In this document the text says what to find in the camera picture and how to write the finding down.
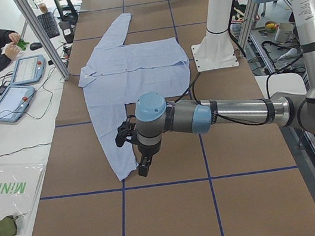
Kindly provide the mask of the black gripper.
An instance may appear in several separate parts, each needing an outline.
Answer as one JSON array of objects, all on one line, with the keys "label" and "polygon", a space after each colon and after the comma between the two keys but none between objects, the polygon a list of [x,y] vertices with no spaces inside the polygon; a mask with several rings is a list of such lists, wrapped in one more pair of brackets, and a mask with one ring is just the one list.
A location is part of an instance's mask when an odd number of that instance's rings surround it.
[{"label": "black gripper", "polygon": [[152,156],[160,151],[162,141],[158,141],[156,144],[145,145],[140,141],[137,142],[137,147],[139,152],[141,153],[141,160],[138,164],[138,175],[142,177],[147,177],[150,169],[150,165],[152,164]]}]

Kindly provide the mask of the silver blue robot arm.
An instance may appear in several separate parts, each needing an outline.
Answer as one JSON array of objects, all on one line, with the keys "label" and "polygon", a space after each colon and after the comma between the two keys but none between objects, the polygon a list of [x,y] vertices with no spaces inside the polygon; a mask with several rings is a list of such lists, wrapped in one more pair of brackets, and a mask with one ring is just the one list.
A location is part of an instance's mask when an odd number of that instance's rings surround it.
[{"label": "silver blue robot arm", "polygon": [[[267,2],[276,0],[255,0]],[[275,123],[315,134],[315,0],[290,0],[294,23],[285,43],[296,38],[307,71],[309,89],[303,94],[274,93],[254,100],[166,101],[148,92],[136,102],[132,143],[141,153],[138,174],[147,176],[154,154],[160,150],[166,131],[202,134],[216,123],[260,126]]]}]

